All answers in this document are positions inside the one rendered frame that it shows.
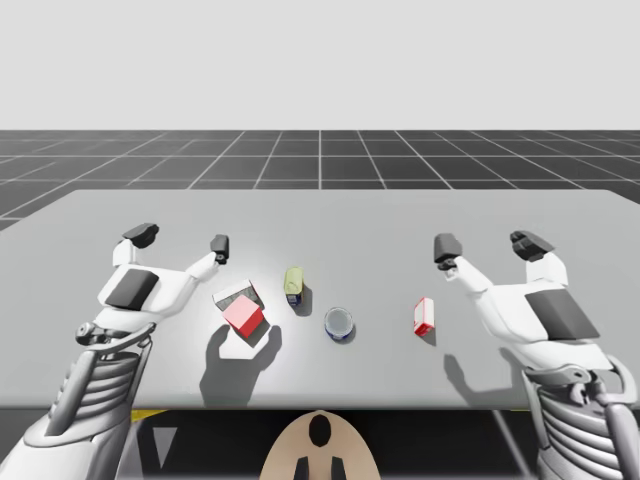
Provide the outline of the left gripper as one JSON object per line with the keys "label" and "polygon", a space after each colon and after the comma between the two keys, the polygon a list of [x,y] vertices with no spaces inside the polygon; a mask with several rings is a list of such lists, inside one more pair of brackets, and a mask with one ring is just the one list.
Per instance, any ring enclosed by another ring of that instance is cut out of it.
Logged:
{"label": "left gripper", "polygon": [[159,233],[155,223],[142,223],[122,234],[112,252],[115,269],[98,294],[102,306],[97,326],[144,326],[180,313],[200,281],[212,278],[230,256],[227,235],[217,234],[210,252],[186,272],[139,264],[140,252],[152,245]]}

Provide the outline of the blue flat can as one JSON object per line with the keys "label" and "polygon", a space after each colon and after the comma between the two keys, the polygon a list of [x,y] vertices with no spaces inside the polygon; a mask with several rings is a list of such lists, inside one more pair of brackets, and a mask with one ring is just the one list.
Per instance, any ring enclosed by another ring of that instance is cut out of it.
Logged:
{"label": "blue flat can", "polygon": [[355,323],[349,311],[342,307],[329,309],[324,317],[324,329],[334,341],[346,341],[355,331]]}

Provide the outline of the pink cube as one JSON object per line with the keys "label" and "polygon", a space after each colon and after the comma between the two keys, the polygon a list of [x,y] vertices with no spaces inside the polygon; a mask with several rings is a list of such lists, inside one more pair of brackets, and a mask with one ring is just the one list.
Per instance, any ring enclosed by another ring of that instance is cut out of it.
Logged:
{"label": "pink cube", "polygon": [[243,338],[248,339],[264,319],[260,306],[245,295],[239,295],[223,311],[223,317]]}

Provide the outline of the white and grey carton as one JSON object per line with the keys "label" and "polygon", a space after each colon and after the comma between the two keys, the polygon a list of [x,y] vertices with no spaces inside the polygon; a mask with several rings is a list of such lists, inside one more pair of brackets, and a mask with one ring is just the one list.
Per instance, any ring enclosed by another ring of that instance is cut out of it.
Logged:
{"label": "white and grey carton", "polygon": [[261,310],[264,309],[264,303],[258,295],[253,283],[249,279],[242,280],[224,290],[213,295],[213,302],[216,307],[223,312],[226,310],[239,296],[245,296],[256,303]]}

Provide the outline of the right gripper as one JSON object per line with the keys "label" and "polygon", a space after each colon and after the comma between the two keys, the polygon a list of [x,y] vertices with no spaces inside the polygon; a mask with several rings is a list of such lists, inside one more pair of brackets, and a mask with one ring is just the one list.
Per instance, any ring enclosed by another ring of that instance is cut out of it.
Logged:
{"label": "right gripper", "polygon": [[434,263],[448,282],[468,293],[489,332],[527,366],[611,370],[609,357],[595,343],[598,330],[564,287],[567,268],[554,253],[555,247],[525,230],[512,232],[510,241],[513,252],[525,262],[527,284],[493,284],[463,256],[462,244],[452,233],[435,236]]}

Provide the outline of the red and white carton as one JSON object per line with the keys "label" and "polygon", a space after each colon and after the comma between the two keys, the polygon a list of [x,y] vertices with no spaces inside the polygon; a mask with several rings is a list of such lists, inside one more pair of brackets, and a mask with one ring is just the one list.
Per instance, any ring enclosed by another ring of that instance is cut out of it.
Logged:
{"label": "red and white carton", "polygon": [[435,328],[434,301],[423,297],[414,308],[414,333],[420,337],[430,333]]}

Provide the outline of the tan robot part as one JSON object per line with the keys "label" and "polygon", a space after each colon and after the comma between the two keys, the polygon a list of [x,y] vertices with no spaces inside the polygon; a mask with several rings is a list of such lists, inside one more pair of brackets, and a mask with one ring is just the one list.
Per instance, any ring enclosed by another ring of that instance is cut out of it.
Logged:
{"label": "tan robot part", "polygon": [[381,475],[355,427],[334,413],[317,410],[280,433],[259,480],[381,480]]}

